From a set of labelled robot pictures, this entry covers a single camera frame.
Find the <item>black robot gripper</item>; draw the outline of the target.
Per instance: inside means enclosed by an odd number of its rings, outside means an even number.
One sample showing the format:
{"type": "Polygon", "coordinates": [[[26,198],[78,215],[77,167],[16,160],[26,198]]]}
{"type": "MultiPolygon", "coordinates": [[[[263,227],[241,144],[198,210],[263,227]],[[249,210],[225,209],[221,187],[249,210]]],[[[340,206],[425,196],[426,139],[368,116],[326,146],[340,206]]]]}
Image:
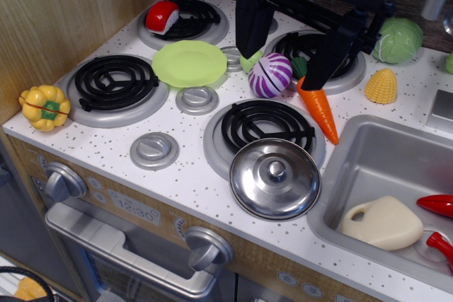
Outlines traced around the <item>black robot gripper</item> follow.
{"type": "Polygon", "coordinates": [[[396,7],[390,0],[236,0],[236,46],[251,58],[279,11],[323,33],[301,89],[348,91],[365,77],[365,58],[396,7]]]}

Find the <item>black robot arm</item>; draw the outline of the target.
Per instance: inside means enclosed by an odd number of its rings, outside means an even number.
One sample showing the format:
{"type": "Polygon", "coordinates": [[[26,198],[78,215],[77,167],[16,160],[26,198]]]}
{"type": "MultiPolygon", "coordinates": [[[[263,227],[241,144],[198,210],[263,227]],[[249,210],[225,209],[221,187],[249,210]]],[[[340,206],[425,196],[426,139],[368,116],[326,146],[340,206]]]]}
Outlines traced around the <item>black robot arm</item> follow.
{"type": "Polygon", "coordinates": [[[302,85],[306,91],[315,91],[324,87],[345,59],[372,52],[396,7],[390,0],[236,0],[236,46],[244,57],[264,46],[275,11],[325,34],[302,85]]]}

